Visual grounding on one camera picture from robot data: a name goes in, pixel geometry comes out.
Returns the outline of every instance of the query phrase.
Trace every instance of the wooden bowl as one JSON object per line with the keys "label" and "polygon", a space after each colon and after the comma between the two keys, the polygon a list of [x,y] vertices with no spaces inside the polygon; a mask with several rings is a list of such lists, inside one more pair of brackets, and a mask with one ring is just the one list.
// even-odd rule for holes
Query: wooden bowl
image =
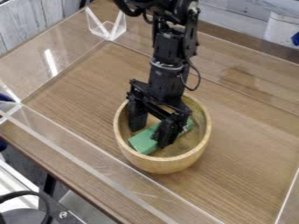
{"label": "wooden bowl", "polygon": [[[128,128],[127,101],[116,112],[113,129],[119,148],[128,161],[147,172],[167,174],[181,171],[196,162],[209,141],[211,116],[207,109],[201,103],[188,95],[185,95],[181,100],[192,110],[191,119],[195,123],[193,128],[176,139],[172,145],[157,150],[149,156],[140,154],[128,146],[128,139],[137,133],[132,133]],[[147,128],[157,122],[157,119],[149,115]]]}

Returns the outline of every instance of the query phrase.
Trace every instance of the green object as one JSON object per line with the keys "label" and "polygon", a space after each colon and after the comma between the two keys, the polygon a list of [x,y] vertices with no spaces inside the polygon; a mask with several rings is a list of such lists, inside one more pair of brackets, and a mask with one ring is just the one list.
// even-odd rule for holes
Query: green object
{"label": "green object", "polygon": [[[128,139],[128,143],[132,149],[140,152],[144,155],[149,155],[152,152],[157,150],[157,142],[151,138],[152,134],[155,133],[156,128],[159,127],[160,123],[153,125],[151,128],[143,130],[137,135],[132,136]],[[187,133],[193,127],[192,119],[189,118],[187,121],[187,131],[184,131],[179,137]]]}

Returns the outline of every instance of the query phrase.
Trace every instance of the black cable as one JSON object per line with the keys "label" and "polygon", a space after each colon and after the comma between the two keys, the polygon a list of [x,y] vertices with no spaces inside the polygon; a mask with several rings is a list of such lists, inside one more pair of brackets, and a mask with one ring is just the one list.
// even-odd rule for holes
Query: black cable
{"label": "black cable", "polygon": [[195,91],[195,90],[199,88],[200,84],[201,84],[201,73],[200,73],[200,70],[197,69],[197,67],[192,64],[191,59],[187,59],[187,62],[188,62],[188,64],[189,64],[191,68],[195,70],[195,72],[196,72],[196,74],[197,74],[199,81],[197,81],[197,84],[196,84],[195,87],[188,87],[188,86],[187,86],[187,83],[185,83],[184,80],[183,80],[183,74],[181,74],[181,75],[180,75],[180,76],[181,76],[181,84],[184,85],[184,87],[185,87],[189,91]]}
{"label": "black cable", "polygon": [[139,17],[144,10],[136,9],[131,10],[127,6],[127,3],[123,0],[113,0],[117,8],[129,16],[129,17]]}
{"label": "black cable", "polygon": [[153,23],[152,20],[148,19],[148,16],[145,14],[145,10],[143,11],[144,21],[151,25]]}
{"label": "black cable", "polygon": [[5,195],[0,196],[0,204],[3,204],[4,202],[7,202],[8,200],[12,200],[15,198],[23,197],[24,195],[33,195],[41,198],[44,205],[45,205],[45,215],[41,221],[41,224],[49,224],[52,217],[51,217],[51,204],[49,201],[47,199],[47,197],[37,193],[37,192],[31,192],[31,191],[20,191],[20,192],[11,192]]}

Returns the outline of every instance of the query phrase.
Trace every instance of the screw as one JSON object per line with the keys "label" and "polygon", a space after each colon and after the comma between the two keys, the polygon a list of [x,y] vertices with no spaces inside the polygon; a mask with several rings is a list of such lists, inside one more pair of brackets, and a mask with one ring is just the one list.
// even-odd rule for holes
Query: screw
{"label": "screw", "polygon": [[67,212],[60,212],[60,218],[65,219],[68,217],[68,213]]}

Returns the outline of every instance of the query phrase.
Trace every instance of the cable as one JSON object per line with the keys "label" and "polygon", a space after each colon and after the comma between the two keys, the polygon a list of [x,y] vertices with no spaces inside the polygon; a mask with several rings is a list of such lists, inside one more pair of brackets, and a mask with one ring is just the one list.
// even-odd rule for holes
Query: cable
{"label": "cable", "polygon": [[41,221],[41,224],[49,224],[52,217],[51,217],[51,204],[49,201],[47,199],[47,197],[37,193],[37,192],[31,192],[31,191],[20,191],[20,192],[11,192],[5,195],[0,196],[0,204],[3,204],[4,202],[7,202],[8,200],[12,200],[15,198],[23,197],[24,195],[33,195],[41,198],[44,205],[45,205],[45,215]]}
{"label": "cable", "polygon": [[143,11],[144,21],[151,25],[153,23],[152,20],[148,19],[148,16],[145,14],[145,10]]}
{"label": "cable", "polygon": [[139,17],[144,10],[136,9],[131,10],[123,0],[113,0],[117,8],[129,16],[129,17]]}
{"label": "cable", "polygon": [[195,72],[196,72],[196,74],[197,74],[199,81],[197,81],[197,84],[196,84],[195,87],[188,87],[188,86],[187,86],[187,83],[185,83],[184,80],[183,80],[183,74],[180,74],[180,77],[181,77],[181,84],[184,85],[184,87],[185,87],[189,91],[195,91],[195,90],[199,88],[200,84],[201,84],[201,73],[200,73],[200,70],[197,69],[197,67],[192,64],[191,59],[187,59],[187,62],[188,62],[188,64],[189,64],[191,68],[195,70]]}

